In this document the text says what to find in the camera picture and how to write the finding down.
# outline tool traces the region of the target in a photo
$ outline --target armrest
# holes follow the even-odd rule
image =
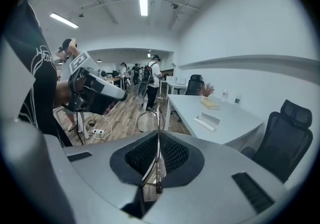
[[[247,158],[252,159],[256,151],[250,146],[246,146],[243,150],[241,150],[241,153],[244,154]]]

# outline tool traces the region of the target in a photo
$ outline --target chair headrest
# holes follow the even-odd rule
[[[312,124],[312,112],[289,100],[285,100],[280,112],[289,117],[298,126],[309,128]]]
[[[198,80],[198,81],[200,81],[200,80],[201,80],[201,75],[198,75],[198,74],[191,75],[190,79],[191,79],[191,80]]]

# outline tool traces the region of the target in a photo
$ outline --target backpack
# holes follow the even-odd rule
[[[154,65],[155,63],[153,63],[151,66],[146,65],[144,67],[144,72],[143,72],[143,81],[147,82],[147,85],[149,84],[152,84],[154,83],[154,76],[153,76],[153,73],[152,73],[152,66]]]

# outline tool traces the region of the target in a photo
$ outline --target wooden floor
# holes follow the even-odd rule
[[[166,84],[162,84],[162,94],[161,96],[165,98],[167,93]],[[128,97],[126,101],[119,102],[112,110],[109,112],[105,117],[112,125],[112,133],[110,136],[106,137],[104,141],[112,141],[121,139],[127,136],[139,134],[140,131],[137,128],[137,121],[138,117],[145,112],[146,103],[142,106],[143,99],[138,98],[138,88],[135,88],[133,85],[130,86],[128,90]],[[157,99],[155,102],[160,103],[161,111],[163,114],[163,120],[166,120],[167,114],[167,106],[168,102],[165,99]],[[81,142],[77,136],[76,130],[74,129],[71,132],[68,132],[68,126],[70,125],[70,120],[67,118],[64,112],[60,111],[59,117],[62,123],[62,128],[64,128],[65,133],[69,137],[70,141],[74,146],[81,145]],[[92,113],[85,113],[84,114],[84,122],[87,124],[87,130],[89,131],[92,127],[88,124],[89,120],[94,119],[96,120],[96,124],[93,128],[105,130],[106,134],[110,133],[111,127],[109,123],[98,114]],[[182,122],[178,122],[178,115],[177,113],[173,113],[170,118],[170,125],[169,131],[178,132],[182,134],[190,135],[189,131],[185,127]],[[144,131],[153,131],[156,129],[156,119],[152,116],[151,113],[145,114],[141,116],[139,119],[139,128]],[[90,136],[89,140],[86,140],[86,144],[92,139],[92,135]],[[103,143],[102,140],[93,139],[91,144],[93,143]]]

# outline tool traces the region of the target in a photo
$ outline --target black t-shirt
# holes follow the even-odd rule
[[[56,66],[28,0],[23,0],[12,12],[4,36],[35,77],[19,118],[30,122],[44,134],[56,136],[63,147],[72,146],[53,114],[57,86]]]
[[[139,75],[139,70],[140,70],[139,67],[135,66],[135,67],[132,68],[132,70],[134,71],[134,74],[133,74],[134,76],[138,76]]]

